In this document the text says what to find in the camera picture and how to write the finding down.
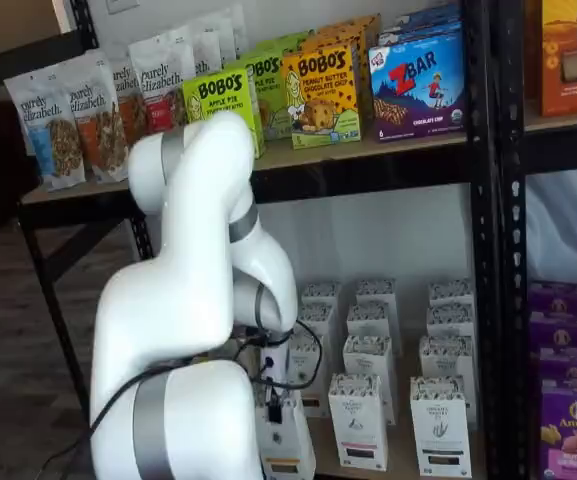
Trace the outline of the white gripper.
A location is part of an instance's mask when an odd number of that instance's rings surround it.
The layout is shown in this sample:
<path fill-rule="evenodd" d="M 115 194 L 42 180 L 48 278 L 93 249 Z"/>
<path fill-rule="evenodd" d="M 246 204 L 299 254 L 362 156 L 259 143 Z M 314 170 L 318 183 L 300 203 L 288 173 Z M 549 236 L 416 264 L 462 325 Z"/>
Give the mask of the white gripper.
<path fill-rule="evenodd" d="M 265 346 L 260 350 L 260 373 L 259 383 L 264 386 L 285 388 L 289 362 L 288 343 Z M 281 424 L 282 399 L 277 392 L 268 392 L 266 398 L 267 421 L 273 424 Z"/>

